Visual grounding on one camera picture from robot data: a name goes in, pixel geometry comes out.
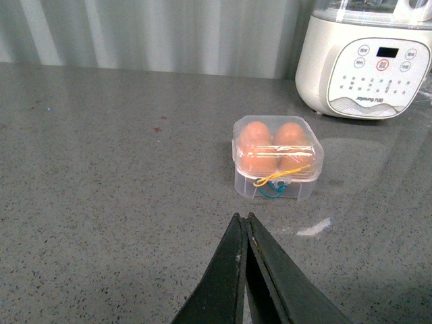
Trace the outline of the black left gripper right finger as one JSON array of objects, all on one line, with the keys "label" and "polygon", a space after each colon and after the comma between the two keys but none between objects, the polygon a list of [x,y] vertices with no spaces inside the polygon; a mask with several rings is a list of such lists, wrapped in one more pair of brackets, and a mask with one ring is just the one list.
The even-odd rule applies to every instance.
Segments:
[{"label": "black left gripper right finger", "polygon": [[247,218],[247,294],[253,323],[349,323],[254,213]]}]

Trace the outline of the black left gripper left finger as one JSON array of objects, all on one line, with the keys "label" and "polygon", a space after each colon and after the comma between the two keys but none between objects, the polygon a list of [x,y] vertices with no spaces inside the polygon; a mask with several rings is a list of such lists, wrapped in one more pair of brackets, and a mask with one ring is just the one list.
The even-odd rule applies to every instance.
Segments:
[{"label": "black left gripper left finger", "polygon": [[234,214],[210,263],[173,323],[242,323],[248,238]]}]

